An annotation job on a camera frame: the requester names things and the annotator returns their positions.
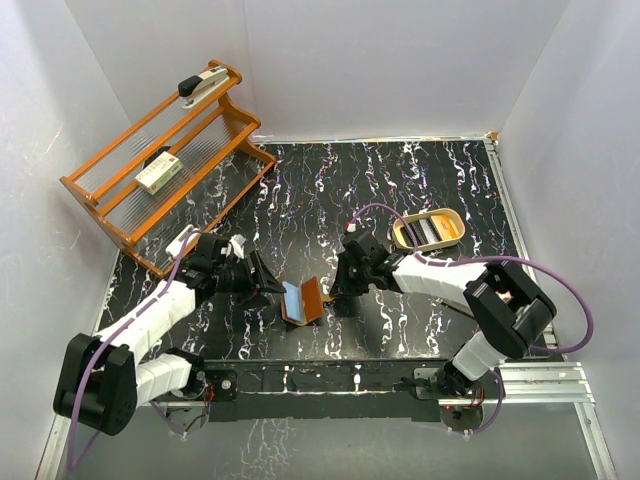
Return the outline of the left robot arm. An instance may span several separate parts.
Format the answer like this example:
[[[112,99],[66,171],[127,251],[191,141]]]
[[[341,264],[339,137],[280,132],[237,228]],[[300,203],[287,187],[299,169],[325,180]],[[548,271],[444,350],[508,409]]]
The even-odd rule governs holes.
[[[284,286],[243,239],[200,234],[192,251],[181,249],[169,277],[120,320],[68,343],[53,399],[56,414],[114,436],[134,412],[177,391],[186,399],[206,387],[202,357],[171,348],[147,359],[154,344],[217,294],[247,308],[266,304]]]

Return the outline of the brown leather card holder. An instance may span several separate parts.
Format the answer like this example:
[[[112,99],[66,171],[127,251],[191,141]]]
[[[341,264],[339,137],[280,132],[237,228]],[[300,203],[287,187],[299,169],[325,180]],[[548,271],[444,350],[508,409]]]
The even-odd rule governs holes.
[[[298,327],[320,319],[325,306],[334,300],[324,292],[317,276],[299,285],[284,281],[282,286],[285,293],[281,300],[281,317],[285,322]]]

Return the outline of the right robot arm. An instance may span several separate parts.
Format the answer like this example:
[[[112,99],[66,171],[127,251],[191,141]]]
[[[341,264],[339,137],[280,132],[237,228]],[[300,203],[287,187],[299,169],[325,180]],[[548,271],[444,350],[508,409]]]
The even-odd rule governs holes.
[[[513,260],[471,259],[457,266],[419,253],[391,252],[365,230],[345,234],[342,247],[332,299],[364,295],[370,286],[425,294],[470,314],[479,326],[429,378],[403,379],[413,391],[471,395],[490,370],[523,358],[557,314],[553,301]]]

